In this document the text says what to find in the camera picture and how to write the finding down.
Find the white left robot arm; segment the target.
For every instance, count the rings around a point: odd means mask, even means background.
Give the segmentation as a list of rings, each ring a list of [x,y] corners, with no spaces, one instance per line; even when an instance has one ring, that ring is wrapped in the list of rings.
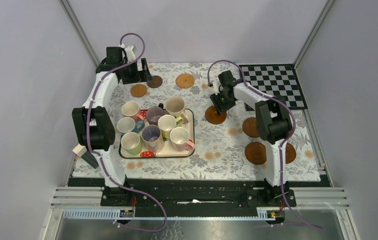
[[[114,151],[116,132],[109,116],[112,93],[119,83],[137,84],[151,80],[147,61],[136,57],[134,46],[108,47],[106,57],[96,68],[96,80],[82,107],[72,110],[73,123],[79,145],[96,161],[105,180],[105,186],[115,189],[113,200],[127,205],[132,198],[127,177]]]

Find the dark walnut coaster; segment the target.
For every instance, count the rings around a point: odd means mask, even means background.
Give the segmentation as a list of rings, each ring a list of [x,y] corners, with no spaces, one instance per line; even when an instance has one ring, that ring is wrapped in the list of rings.
[[[163,83],[163,79],[158,75],[153,75],[150,80],[147,80],[147,86],[150,88],[158,88]]]

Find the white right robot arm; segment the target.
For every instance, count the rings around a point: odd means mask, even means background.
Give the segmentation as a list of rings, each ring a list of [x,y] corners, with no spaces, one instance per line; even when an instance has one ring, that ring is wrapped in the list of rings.
[[[257,132],[265,142],[268,164],[263,198],[270,206],[278,205],[289,193],[285,173],[286,146],[294,132],[294,116],[285,104],[285,98],[263,93],[244,78],[235,79],[229,70],[222,72],[218,80],[209,80],[208,86],[214,89],[210,99],[218,114],[230,110],[236,101],[242,101],[255,110]]]

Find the brown ridged wooden coaster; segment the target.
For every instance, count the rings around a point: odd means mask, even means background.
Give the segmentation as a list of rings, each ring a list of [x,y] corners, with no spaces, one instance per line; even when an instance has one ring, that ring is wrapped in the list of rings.
[[[249,143],[245,150],[245,157],[247,160],[254,165],[262,165],[266,163],[266,148],[263,143],[251,142]]]

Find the woven rattan coaster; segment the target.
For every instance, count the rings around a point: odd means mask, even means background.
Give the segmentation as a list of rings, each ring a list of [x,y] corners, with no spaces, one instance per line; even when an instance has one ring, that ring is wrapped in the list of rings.
[[[194,85],[195,78],[191,74],[182,73],[176,77],[175,83],[182,89],[188,89]]]

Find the black white chessboard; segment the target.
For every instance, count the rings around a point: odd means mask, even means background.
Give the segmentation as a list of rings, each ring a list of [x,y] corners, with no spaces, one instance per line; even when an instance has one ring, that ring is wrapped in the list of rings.
[[[297,73],[292,64],[241,64],[245,79],[254,88],[285,97],[291,110],[307,109]]]

